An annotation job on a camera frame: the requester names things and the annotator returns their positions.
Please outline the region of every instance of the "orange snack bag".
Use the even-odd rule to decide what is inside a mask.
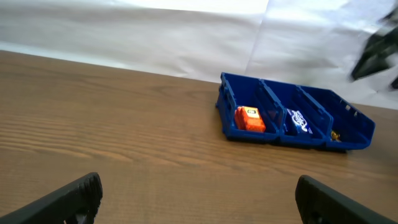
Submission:
[[[266,131],[259,110],[248,106],[240,106],[235,111],[235,122],[240,130],[246,131]]]

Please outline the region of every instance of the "crease in white backdrop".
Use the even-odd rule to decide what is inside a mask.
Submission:
[[[232,72],[398,110],[392,68],[348,74],[394,0],[0,0],[0,49],[219,82]]]

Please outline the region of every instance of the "black object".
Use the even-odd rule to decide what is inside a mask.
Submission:
[[[396,224],[307,175],[295,197],[304,224]]]
[[[96,172],[0,218],[0,224],[92,224],[102,199]]]
[[[398,52],[398,8],[382,19],[386,24],[375,34],[370,36],[363,50],[362,56],[351,72],[354,80],[374,75],[377,72],[392,67],[386,58]],[[390,84],[391,88],[398,89],[398,77]]]

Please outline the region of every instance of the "wood grain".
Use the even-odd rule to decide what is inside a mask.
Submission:
[[[300,223],[308,174],[398,221],[398,111],[346,154],[230,142],[218,84],[0,52],[0,215],[92,171],[96,223]]]

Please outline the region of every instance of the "bin compartment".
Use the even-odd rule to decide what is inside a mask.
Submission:
[[[279,137],[284,111],[280,101],[260,79],[222,73],[219,91],[216,106],[223,123],[223,132],[228,139],[269,142]],[[266,125],[264,133],[238,129],[234,113],[239,106],[250,106],[259,110]]]
[[[333,149],[364,149],[371,143],[375,124],[354,106],[335,92],[326,89],[303,86],[333,117],[330,132],[327,133],[326,146]],[[340,140],[331,139],[331,130],[340,134]]]
[[[333,120],[330,114],[298,85],[270,80],[263,80],[263,82],[275,93],[284,107],[283,124],[291,122],[292,118],[287,113],[287,109],[290,109],[299,111],[312,130],[312,134],[295,135],[292,132],[285,131],[285,127],[282,125],[280,127],[281,143],[300,146],[324,145]]]

